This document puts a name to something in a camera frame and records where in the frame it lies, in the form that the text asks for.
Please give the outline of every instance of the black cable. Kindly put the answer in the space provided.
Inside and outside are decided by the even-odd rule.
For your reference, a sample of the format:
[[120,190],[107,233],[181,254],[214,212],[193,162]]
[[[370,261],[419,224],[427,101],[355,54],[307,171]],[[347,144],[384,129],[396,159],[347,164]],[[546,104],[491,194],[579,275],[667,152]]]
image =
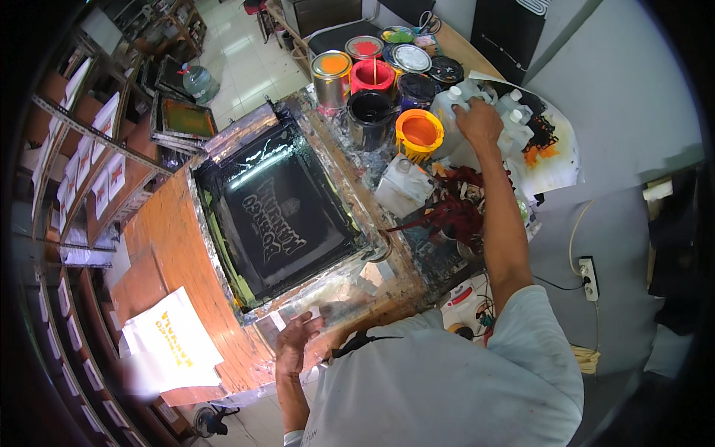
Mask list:
[[584,285],[586,285],[586,281],[583,281],[583,282],[581,283],[581,285],[579,285],[578,287],[574,287],[574,288],[572,288],[572,289],[567,289],[567,288],[561,287],[560,285],[556,285],[556,284],[552,283],[551,281],[547,281],[547,280],[543,279],[542,277],[538,277],[538,276],[536,276],[536,275],[532,275],[532,276],[533,276],[534,278],[536,278],[537,280],[541,280],[541,281],[545,282],[546,284],[551,284],[553,287],[555,287],[555,288],[557,288],[557,289],[562,289],[562,290],[567,290],[567,291],[568,291],[568,290],[578,290],[578,289],[582,288]]

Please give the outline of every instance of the paint can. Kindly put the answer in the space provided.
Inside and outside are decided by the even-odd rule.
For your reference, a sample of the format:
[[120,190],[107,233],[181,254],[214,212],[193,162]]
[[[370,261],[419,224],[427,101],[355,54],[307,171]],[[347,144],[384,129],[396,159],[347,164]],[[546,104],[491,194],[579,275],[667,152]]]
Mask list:
[[355,61],[379,59],[383,55],[384,43],[373,36],[357,36],[345,43],[345,52]]
[[365,152],[380,148],[390,136],[395,114],[392,100],[383,92],[361,90],[347,102],[348,126],[352,140]]
[[428,72],[430,77],[439,82],[444,90],[464,80],[462,64],[447,56],[434,56],[432,68]]
[[392,49],[392,56],[397,66],[407,73],[425,73],[432,68],[430,55],[419,46],[395,45]]
[[415,32],[406,26],[388,26],[380,30],[378,37],[388,44],[413,44],[417,38]]
[[428,110],[437,93],[442,91],[439,83],[422,74],[405,73],[397,81],[398,97],[396,103],[401,112],[409,109]]
[[355,62],[350,73],[350,93],[360,90],[378,90],[390,93],[395,83],[395,70],[376,59]]
[[326,109],[345,107],[350,93],[352,59],[338,50],[318,54],[310,63],[315,96]]
[[422,109],[402,113],[395,123],[395,136],[400,153],[415,163],[432,156],[442,144],[445,131],[436,116]]

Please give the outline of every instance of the blue paint can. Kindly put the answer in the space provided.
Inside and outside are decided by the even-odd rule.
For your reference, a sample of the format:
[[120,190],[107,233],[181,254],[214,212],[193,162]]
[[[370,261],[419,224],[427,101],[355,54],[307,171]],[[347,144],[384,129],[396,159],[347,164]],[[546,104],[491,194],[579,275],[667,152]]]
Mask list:
[[442,91],[439,83],[423,74],[404,73],[398,79],[400,113],[409,109],[429,110],[432,100]]

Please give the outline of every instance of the red paint can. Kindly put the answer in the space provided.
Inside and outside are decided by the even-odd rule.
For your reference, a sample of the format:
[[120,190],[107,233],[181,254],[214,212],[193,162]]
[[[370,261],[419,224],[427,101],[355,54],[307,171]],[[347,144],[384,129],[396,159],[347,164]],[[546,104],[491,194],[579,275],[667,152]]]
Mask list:
[[366,59],[352,66],[350,78],[352,94],[360,90],[378,90],[389,94],[395,83],[395,70],[383,61]]

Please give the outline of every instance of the man's right arm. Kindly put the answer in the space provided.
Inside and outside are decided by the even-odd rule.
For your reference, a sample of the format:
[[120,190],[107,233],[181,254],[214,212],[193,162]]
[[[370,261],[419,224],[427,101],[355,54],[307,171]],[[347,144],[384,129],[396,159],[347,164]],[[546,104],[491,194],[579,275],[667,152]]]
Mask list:
[[484,177],[484,259],[499,314],[511,295],[533,284],[528,261],[528,241],[501,161],[497,139],[503,128],[496,109],[476,98],[467,113],[454,106],[457,125],[477,154]]

